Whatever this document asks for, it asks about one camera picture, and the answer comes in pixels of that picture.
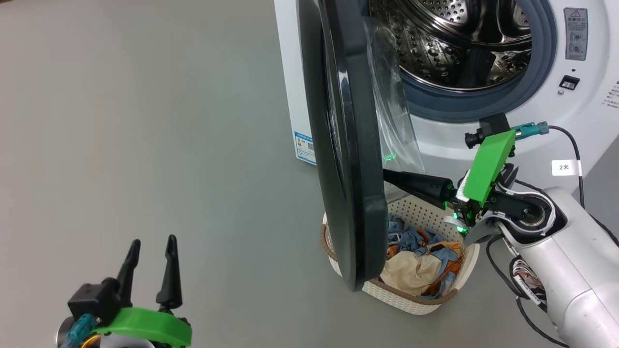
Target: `yellow cable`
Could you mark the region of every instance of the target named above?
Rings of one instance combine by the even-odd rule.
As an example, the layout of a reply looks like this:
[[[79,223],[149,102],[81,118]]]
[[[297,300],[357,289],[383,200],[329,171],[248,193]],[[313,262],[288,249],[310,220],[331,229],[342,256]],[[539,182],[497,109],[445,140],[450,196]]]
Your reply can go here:
[[[82,348],[88,348],[90,345],[95,342],[97,339],[101,338],[101,335],[94,335],[91,338],[87,339],[83,344]]]

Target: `stainless steel drum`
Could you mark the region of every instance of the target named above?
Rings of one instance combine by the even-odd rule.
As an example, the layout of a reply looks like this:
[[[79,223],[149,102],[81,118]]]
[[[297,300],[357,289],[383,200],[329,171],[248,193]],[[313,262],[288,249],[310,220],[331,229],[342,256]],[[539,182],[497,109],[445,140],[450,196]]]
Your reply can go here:
[[[370,0],[370,14],[396,36],[402,70],[432,87],[487,89],[530,61],[529,24],[515,0]]]

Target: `gray sticker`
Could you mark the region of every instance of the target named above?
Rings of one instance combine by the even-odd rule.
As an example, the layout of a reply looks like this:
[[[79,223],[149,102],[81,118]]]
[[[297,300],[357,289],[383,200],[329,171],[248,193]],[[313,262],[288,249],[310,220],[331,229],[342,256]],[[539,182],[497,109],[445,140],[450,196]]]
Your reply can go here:
[[[587,42],[589,40],[589,19],[587,9],[566,8],[565,34],[566,47],[565,59],[584,61],[587,59]]]

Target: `green led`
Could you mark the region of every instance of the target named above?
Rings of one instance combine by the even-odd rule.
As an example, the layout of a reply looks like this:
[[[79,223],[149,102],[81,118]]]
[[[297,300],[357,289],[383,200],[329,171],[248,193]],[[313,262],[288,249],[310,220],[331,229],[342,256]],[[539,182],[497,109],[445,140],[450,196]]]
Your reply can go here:
[[[468,234],[468,232],[469,232],[466,228],[464,228],[464,227],[460,227],[460,226],[456,226],[456,230],[457,230],[458,232],[460,232],[461,234],[463,234],[463,235],[466,235],[466,234]]]

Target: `perforated basket wall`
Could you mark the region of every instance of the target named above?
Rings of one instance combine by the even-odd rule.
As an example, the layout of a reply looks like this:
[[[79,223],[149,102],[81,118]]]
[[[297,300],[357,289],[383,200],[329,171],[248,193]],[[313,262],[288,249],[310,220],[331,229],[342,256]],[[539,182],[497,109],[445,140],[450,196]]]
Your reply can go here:
[[[426,203],[425,201],[422,201],[419,198],[407,196],[390,203],[389,212],[406,220],[407,226],[415,226],[417,228],[431,230],[442,235],[449,241],[463,241],[462,235],[457,233],[456,229],[452,225],[445,224],[441,221],[443,216],[453,214],[453,211],[449,209],[444,211]],[[327,251],[328,254],[335,256],[335,258],[329,256],[331,266],[341,276],[342,273],[340,272],[340,267],[337,264],[337,256],[334,255],[335,252],[333,249],[333,243],[331,242],[331,235],[329,234],[329,224],[326,219],[326,215],[322,222],[322,233],[323,247],[325,247],[325,251]],[[401,292],[400,290],[392,288],[377,279],[365,282],[363,291],[372,297],[387,303],[388,305],[394,306],[408,313],[415,315],[428,314],[436,310],[441,304],[450,301],[456,296],[458,290],[462,288],[464,283],[466,283],[471,272],[473,271],[478,256],[478,244],[473,244],[465,248],[464,261],[451,291],[447,295],[436,300],[427,300],[424,298],[411,296]]]

